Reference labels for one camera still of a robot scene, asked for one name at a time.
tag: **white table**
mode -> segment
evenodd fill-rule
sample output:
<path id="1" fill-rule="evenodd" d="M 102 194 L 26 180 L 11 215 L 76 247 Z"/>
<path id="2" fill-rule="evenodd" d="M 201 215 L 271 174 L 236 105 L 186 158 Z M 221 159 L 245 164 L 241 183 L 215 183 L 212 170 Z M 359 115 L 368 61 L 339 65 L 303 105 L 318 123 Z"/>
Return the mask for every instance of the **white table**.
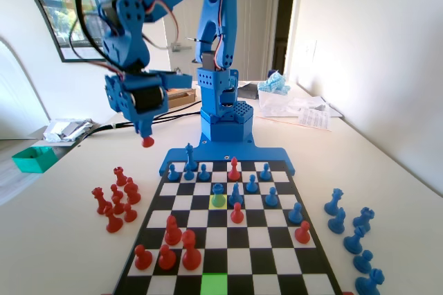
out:
<path id="1" fill-rule="evenodd" d="M 307 95 L 296 88 L 300 96 Z M 258 115 L 258 101 L 248 103 Z M 198 109 L 199 105 L 185 112 Z M 121 115 L 112 118 L 124 120 Z M 0 294 L 112 292 L 159 184 L 163 157 L 170 148 L 188 142 L 196 146 L 200 138 L 199 116 L 153 128 L 156 143 L 148 149 L 141 147 L 132 128 L 93 135 L 0 206 Z M 375 218 L 361 243 L 374 254 L 372 266 L 386 277 L 381 293 L 442 293 L 441 197 L 340 118 L 332 119 L 332 132 L 255 118 L 253 133 L 258 146 L 286 148 L 296 168 L 295 183 L 343 291 L 356 294 L 354 281 L 360 276 L 353 255 L 342 245 L 343 237 L 353 233 L 352 219 L 369 206 Z M 105 230 L 107 218 L 96 213 L 91 190 L 101 186 L 110 197 L 116 166 L 134 178 L 142 201 L 135 208 L 136 221 L 111 235 Z M 344 235 L 328 229 L 329 215 L 323 211 L 333 188 L 345 193 L 339 202 L 347 214 Z"/>

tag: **blue pawn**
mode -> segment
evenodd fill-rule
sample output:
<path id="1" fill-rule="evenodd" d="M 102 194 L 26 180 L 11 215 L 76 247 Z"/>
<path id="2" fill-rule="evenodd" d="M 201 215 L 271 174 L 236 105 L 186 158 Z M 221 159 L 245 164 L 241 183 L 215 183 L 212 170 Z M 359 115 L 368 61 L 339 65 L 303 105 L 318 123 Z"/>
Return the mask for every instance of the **blue pawn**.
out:
<path id="1" fill-rule="evenodd" d="M 354 255 L 358 255 L 361 253 L 363 248 L 360 244 L 360 239 L 365 235 L 365 227 L 358 226 L 355 228 L 354 235 L 353 236 L 347 236 L 343 240 L 343 245 L 345 246 L 346 250 L 348 250 L 350 253 L 353 253 Z"/>
<path id="2" fill-rule="evenodd" d="M 346 217 L 345 210 L 343 210 L 343 207 L 340 207 L 337 216 L 333 217 L 332 219 L 329 219 L 329 221 L 327 222 L 327 226 L 335 234 L 342 234 L 342 232 L 345 231 L 345 225 L 344 225 L 345 217 Z"/>
<path id="3" fill-rule="evenodd" d="M 295 203 L 293 205 L 293 210 L 289 212 L 288 215 L 289 221 L 292 222 L 293 224 L 301 224 L 303 221 L 303 216 L 301 211 L 302 211 L 302 204 Z"/>
<path id="4" fill-rule="evenodd" d="M 369 250 L 363 251 L 361 256 L 355 256 L 353 263 L 356 269 L 358 269 L 361 273 L 368 274 L 371 272 L 371 263 L 370 260 L 374 257 L 372 252 Z"/>
<path id="5" fill-rule="evenodd" d="M 337 215 L 338 213 L 338 201 L 341 199 L 341 196 L 343 196 L 343 191 L 340 189 L 334 189 L 334 192 L 332 193 L 332 200 L 329 203 L 325 204 L 325 211 L 329 215 Z"/>
<path id="6" fill-rule="evenodd" d="M 359 295 L 380 295 L 377 285 L 381 285 L 385 280 L 380 269 L 373 269 L 369 273 L 369 278 L 360 277 L 355 280 L 355 288 Z"/>
<path id="7" fill-rule="evenodd" d="M 186 165 L 186 172 L 184 177 L 186 181 L 190 181 L 194 178 L 194 173 L 191 171 L 191 166 L 189 163 Z"/>
<path id="8" fill-rule="evenodd" d="M 197 162 L 194 161 L 194 148 L 191 144 L 187 144 L 185 147 L 186 150 L 186 154 L 188 155 L 188 162 L 186 163 L 187 165 L 191 165 L 191 171 L 194 171 L 197 169 Z"/>
<path id="9" fill-rule="evenodd" d="M 175 171 L 175 166 L 172 163 L 169 165 L 169 170 L 170 173 L 168 174 L 168 179 L 170 181 L 176 181 L 177 179 L 179 179 L 180 174 Z"/>
<path id="10" fill-rule="evenodd" d="M 265 163 L 263 165 L 263 170 L 260 173 L 260 178 L 263 181 L 269 181 L 271 179 L 271 173 L 269 172 L 269 164 L 268 163 Z"/>
<path id="11" fill-rule="evenodd" d="M 352 224 L 354 225 L 354 227 L 365 227 L 365 231 L 367 233 L 371 229 L 371 226 L 369 225 L 369 220 L 374 219 L 374 215 L 374 211 L 370 210 L 369 207 L 363 207 L 363 209 L 361 210 L 361 216 L 355 217 Z"/>
<path id="12" fill-rule="evenodd" d="M 238 190 L 238 183 L 234 184 L 233 193 L 229 197 L 229 204 L 234 207 L 235 203 L 243 204 L 243 197 L 240 195 Z"/>
<path id="13" fill-rule="evenodd" d="M 277 190 L 272 187 L 269 189 L 269 195 L 264 198 L 264 201 L 266 202 L 267 206 L 274 207 L 278 205 L 278 197 L 276 195 Z"/>
<path id="14" fill-rule="evenodd" d="M 208 181 L 209 180 L 209 173 L 206 171 L 206 165 L 201 165 L 201 172 L 199 174 L 199 179 L 202 181 Z"/>
<path id="15" fill-rule="evenodd" d="M 255 182 L 255 175 L 249 177 L 249 183 L 246 185 L 246 190 L 249 193 L 256 193 L 258 190 L 258 185 Z"/>

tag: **red pawn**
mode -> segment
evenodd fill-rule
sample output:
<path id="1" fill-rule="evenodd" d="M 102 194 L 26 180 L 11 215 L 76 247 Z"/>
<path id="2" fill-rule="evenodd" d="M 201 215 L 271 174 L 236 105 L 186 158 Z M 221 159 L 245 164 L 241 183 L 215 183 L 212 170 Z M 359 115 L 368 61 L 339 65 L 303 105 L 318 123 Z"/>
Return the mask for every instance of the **red pawn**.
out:
<path id="1" fill-rule="evenodd" d="M 136 267 L 137 269 L 147 269 L 152 262 L 152 253 L 151 251 L 145 250 L 143 244 L 139 244 L 134 250 L 137 258 L 136 258 Z"/>
<path id="2" fill-rule="evenodd" d="M 105 214 L 109 219 L 109 223 L 106 226 L 106 230 L 110 233 L 115 233 L 123 226 L 123 220 L 121 220 L 119 217 L 115 217 L 114 213 L 112 212 L 112 204 L 109 203 L 105 207 Z"/>
<path id="3" fill-rule="evenodd" d="M 126 184 L 126 176 L 123 174 L 123 168 L 114 168 L 114 174 L 117 176 L 116 184 L 118 186 L 124 186 Z"/>
<path id="4" fill-rule="evenodd" d="M 230 219 L 235 223 L 239 224 L 243 221 L 244 215 L 242 212 L 242 205 L 239 202 L 234 204 L 234 211 L 230 214 Z"/>
<path id="5" fill-rule="evenodd" d="M 123 204 L 120 203 L 120 197 L 115 196 L 114 198 L 112 198 L 112 202 L 114 203 L 114 209 L 113 212 L 115 215 L 120 215 L 123 212 L 125 212 L 125 210 L 123 209 Z"/>
<path id="6" fill-rule="evenodd" d="M 228 177 L 231 181 L 237 181 L 240 178 L 240 173 L 237 171 L 237 158 L 233 157 L 230 164 L 233 166 L 233 169 L 229 172 Z"/>
<path id="7" fill-rule="evenodd" d="M 308 243 L 311 239 L 311 236 L 308 233 L 309 228 L 309 222 L 303 221 L 301 227 L 296 229 L 296 240 L 302 244 Z"/>
<path id="8" fill-rule="evenodd" d="M 170 215 L 166 220 L 165 242 L 169 245 L 176 245 L 181 240 L 181 230 L 177 226 L 175 216 Z"/>
<path id="9" fill-rule="evenodd" d="M 159 265 L 161 269 L 165 271 L 171 269 L 175 265 L 175 261 L 177 257 L 175 256 L 175 252 L 169 249 L 169 246 L 164 244 L 160 248 L 160 258 Z"/>
<path id="10" fill-rule="evenodd" d="M 201 253 L 195 247 L 195 233 L 191 230 L 187 230 L 183 233 L 183 237 L 181 238 L 183 241 L 183 246 L 186 249 L 185 254 L 183 255 L 183 266 L 185 269 L 192 271 L 196 269 L 201 262 Z"/>
<path id="11" fill-rule="evenodd" d="M 137 211 L 131 209 L 131 204 L 125 204 L 123 209 L 126 212 L 125 216 L 123 217 L 126 222 L 133 222 L 137 218 Z"/>

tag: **white square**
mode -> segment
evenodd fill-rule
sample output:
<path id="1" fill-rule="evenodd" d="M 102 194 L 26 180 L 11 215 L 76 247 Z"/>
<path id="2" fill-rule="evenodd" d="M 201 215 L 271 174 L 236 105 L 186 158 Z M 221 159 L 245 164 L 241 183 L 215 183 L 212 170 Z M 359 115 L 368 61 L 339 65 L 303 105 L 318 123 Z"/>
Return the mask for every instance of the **white square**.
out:
<path id="1" fill-rule="evenodd" d="M 312 240 L 312 236 L 307 244 L 303 244 L 303 243 L 300 243 L 299 241 L 297 241 L 296 229 L 298 229 L 298 228 L 299 227 L 288 227 L 288 231 L 289 231 L 289 235 L 291 236 L 293 247 L 294 248 L 315 248 L 316 245 L 315 245 L 314 241 Z"/>
<path id="2" fill-rule="evenodd" d="M 209 196 L 210 183 L 197 182 L 194 187 L 194 196 Z"/>
<path id="3" fill-rule="evenodd" d="M 160 196 L 175 196 L 178 189 L 178 183 L 164 183 L 160 192 Z"/>
<path id="4" fill-rule="evenodd" d="M 244 207 L 246 210 L 262 210 L 263 201 L 261 195 L 245 195 Z"/>
<path id="5" fill-rule="evenodd" d="M 205 249 L 226 249 L 228 247 L 228 229 L 208 227 L 206 229 Z"/>
<path id="6" fill-rule="evenodd" d="M 277 197 L 284 210 L 292 210 L 294 204 L 297 202 L 295 195 L 278 195 Z"/>
<path id="7" fill-rule="evenodd" d="M 228 249 L 228 274 L 252 274 L 249 249 Z"/>
<path id="8" fill-rule="evenodd" d="M 272 179 L 274 182 L 289 182 L 286 172 L 272 172 Z"/>
<path id="9" fill-rule="evenodd" d="M 327 274 L 303 274 L 305 286 L 309 295 L 334 295 Z"/>
<path id="10" fill-rule="evenodd" d="M 191 209 L 192 196 L 176 196 L 173 211 L 189 211 Z"/>
<path id="11" fill-rule="evenodd" d="M 205 249 L 197 249 L 197 250 L 200 251 L 200 254 L 201 254 L 200 265 L 196 269 L 194 269 L 192 271 L 188 271 L 183 266 L 183 256 L 186 252 L 186 249 L 183 248 L 183 250 L 181 251 L 181 258 L 180 258 L 179 276 L 200 276 L 203 274 L 203 261 L 204 261 L 204 257 L 205 257 Z"/>
<path id="12" fill-rule="evenodd" d="M 283 210 L 264 210 L 264 216 L 268 227 L 286 227 L 286 219 Z"/>
<path id="13" fill-rule="evenodd" d="M 154 267 L 155 267 L 155 264 L 157 261 L 157 257 L 159 256 L 160 250 L 150 249 L 149 251 L 152 253 L 151 265 L 147 269 L 144 269 L 141 271 L 140 269 L 136 268 L 136 257 L 137 256 L 134 256 L 134 259 L 132 260 L 131 268 L 127 272 L 128 276 L 151 276 L 152 275 L 152 272 L 154 271 Z"/>
<path id="14" fill-rule="evenodd" d="M 191 210 L 188 227 L 206 227 L 208 225 L 208 210 Z"/>
<path id="15" fill-rule="evenodd" d="M 291 248 L 274 248 L 275 268 L 277 274 L 301 274 L 302 270 L 298 264 L 296 252 Z"/>
<path id="16" fill-rule="evenodd" d="M 152 211 L 151 218 L 146 228 L 166 228 L 166 220 L 171 215 L 171 211 Z"/>
<path id="17" fill-rule="evenodd" d="M 227 172 L 213 172 L 213 183 L 227 183 L 228 173 Z"/>
<path id="18" fill-rule="evenodd" d="M 272 248 L 268 227 L 249 227 L 248 238 L 250 248 Z"/>
<path id="19" fill-rule="evenodd" d="M 174 293 L 177 276 L 152 276 L 147 295 L 171 295 Z"/>
<path id="20" fill-rule="evenodd" d="M 213 162 L 199 162 L 199 172 L 201 172 L 201 165 L 205 164 L 206 165 L 206 171 L 207 172 L 212 172 L 213 171 L 213 167 L 214 167 L 214 163 Z"/>
<path id="21" fill-rule="evenodd" d="M 280 295 L 280 284 L 276 274 L 254 274 L 255 295 Z"/>

